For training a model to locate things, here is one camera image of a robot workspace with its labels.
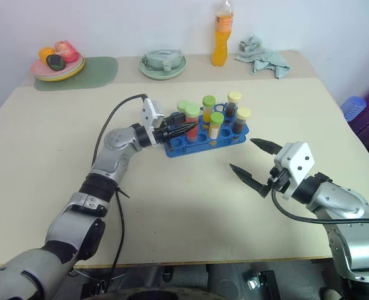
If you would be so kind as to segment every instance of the beige table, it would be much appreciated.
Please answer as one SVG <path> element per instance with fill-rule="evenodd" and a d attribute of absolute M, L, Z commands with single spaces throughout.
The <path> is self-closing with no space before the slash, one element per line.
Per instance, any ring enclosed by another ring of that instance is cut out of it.
<path fill-rule="evenodd" d="M 171 81 L 147 79 L 136 59 L 120 59 L 113 84 L 97 89 L 39 92 L 32 78 L 0 109 L 0 264 L 44 244 L 47 229 L 83 182 L 99 130 L 124 98 L 147 93 L 166 114 L 179 99 L 218 102 L 230 90 L 252 109 L 248 138 L 281 145 L 307 141 L 316 165 L 337 184 L 369 201 L 369 155 L 345 122 L 310 65 L 295 52 L 283 54 L 293 70 L 286 79 L 229 59 L 223 68 L 208 56 L 189 56 L 188 68 Z M 109 129 L 140 121 L 140 101 L 126 104 Z M 265 181 L 273 156 L 250 141 L 213 151 L 168 158 L 162 146 L 136 154 L 122 182 L 126 239 L 119 264 L 255 261 L 330 256 L 323 226 L 287 219 L 242 183 L 229 163 Z M 294 200 L 287 209 L 313 216 Z M 116 202 L 97 254 L 83 266 L 110 265 L 120 238 Z"/>

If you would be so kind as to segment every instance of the test tube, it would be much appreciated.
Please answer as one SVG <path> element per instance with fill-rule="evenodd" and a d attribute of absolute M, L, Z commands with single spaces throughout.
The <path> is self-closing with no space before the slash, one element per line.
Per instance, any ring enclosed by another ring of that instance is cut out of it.
<path fill-rule="evenodd" d="M 187 100 L 179 100 L 177 101 L 177 110 L 179 111 L 179 113 L 184 113 L 185 112 L 185 107 L 188 105 L 188 101 Z"/>
<path fill-rule="evenodd" d="M 241 99 L 241 93 L 238 91 L 231 91 L 229 95 L 227 95 L 227 105 L 225 110 L 225 115 L 228 118 L 231 118 L 235 115 L 235 111 L 237 110 L 237 103 Z"/>
<path fill-rule="evenodd" d="M 219 137 L 220 127 L 224 121 L 224 115 L 221 112 L 213 112 L 210 115 L 209 138 L 211 146 L 216 145 L 216 139 Z"/>
<path fill-rule="evenodd" d="M 245 127 L 247 119 L 251 115 L 251 110 L 247 107 L 240 107 L 237 109 L 235 121 L 233 125 L 233 133 L 240 134 Z"/>
<path fill-rule="evenodd" d="M 199 121 L 199 106 L 194 103 L 188 103 L 185 107 L 185 121 L 187 123 L 198 122 Z M 195 142 L 198 137 L 198 125 L 187 132 L 187 140 L 188 142 Z"/>
<path fill-rule="evenodd" d="M 202 128 L 207 130 L 210 123 L 210 114 L 213 113 L 216 104 L 216 98 L 211 95 L 205 96 L 202 99 L 202 104 L 204 105 L 204 113 L 202 114 L 202 120 L 204 123 Z"/>

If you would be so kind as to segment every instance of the white wall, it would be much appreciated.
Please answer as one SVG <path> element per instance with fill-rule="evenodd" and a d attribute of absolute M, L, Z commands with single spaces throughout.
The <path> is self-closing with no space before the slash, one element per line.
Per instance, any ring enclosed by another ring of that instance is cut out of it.
<path fill-rule="evenodd" d="M 211 53 L 217 2 L 0 0 L 0 106 L 38 50 L 60 39 L 85 56 L 137 56 L 165 45 Z M 268 47 L 301 51 L 338 103 L 369 90 L 369 0 L 234 0 L 234 8 L 230 52 L 257 34 Z"/>

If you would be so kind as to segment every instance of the towel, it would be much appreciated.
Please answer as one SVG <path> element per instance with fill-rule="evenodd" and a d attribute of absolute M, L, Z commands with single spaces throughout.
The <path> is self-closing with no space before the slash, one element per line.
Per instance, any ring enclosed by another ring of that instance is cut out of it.
<path fill-rule="evenodd" d="M 276 51 L 262 47 L 262 41 L 256 36 L 240 42 L 240 50 L 235 59 L 243 63 L 251 63 L 249 74 L 255 74 L 262 69 L 274 71 L 277 79 L 283 78 L 290 72 L 290 66 L 284 58 Z"/>

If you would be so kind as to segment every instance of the blue test tube rack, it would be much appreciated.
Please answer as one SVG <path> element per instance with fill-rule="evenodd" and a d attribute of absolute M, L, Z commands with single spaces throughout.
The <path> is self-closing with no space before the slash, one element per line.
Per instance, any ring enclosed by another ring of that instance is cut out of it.
<path fill-rule="evenodd" d="M 224 113 L 227 103 L 216 104 L 214 111 Z M 245 124 L 243 131 L 240 134 L 235 134 L 232 130 L 235 121 L 235 116 L 224 117 L 223 124 L 220 128 L 219 137 L 217 139 L 209 138 L 209 127 L 206 129 L 203 127 L 205 124 L 202 120 L 202 115 L 198 118 L 198 138 L 195 142 L 188 142 L 187 137 L 179 136 L 170 140 L 170 144 L 173 147 L 171 151 L 165 143 L 166 155 L 170 158 L 175 158 L 177 156 L 182 156 L 186 154 L 197 153 L 201 151 L 207 151 L 212 149 L 217 149 L 221 147 L 227 147 L 231 145 L 244 143 L 247 137 L 245 136 L 249 133 L 249 128 Z M 211 146 L 210 142 L 216 141 L 214 146 Z"/>

